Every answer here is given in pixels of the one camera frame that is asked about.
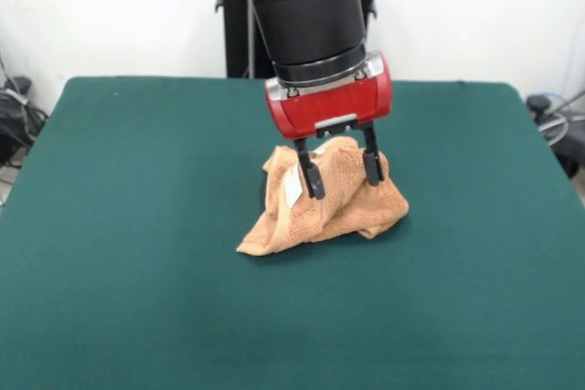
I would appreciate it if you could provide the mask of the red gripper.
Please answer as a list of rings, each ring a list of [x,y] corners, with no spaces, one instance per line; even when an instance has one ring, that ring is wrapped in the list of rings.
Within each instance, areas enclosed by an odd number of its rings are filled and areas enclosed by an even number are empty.
[[[379,51],[367,54],[357,70],[328,84],[312,87],[285,87],[278,79],[264,83],[272,119],[288,141],[294,141],[303,178],[311,198],[325,196],[319,168],[312,162],[304,138],[332,133],[387,116],[391,109],[392,85],[387,61]],[[384,180],[378,142],[373,124],[362,126],[366,148],[363,162],[367,181],[378,186]]]

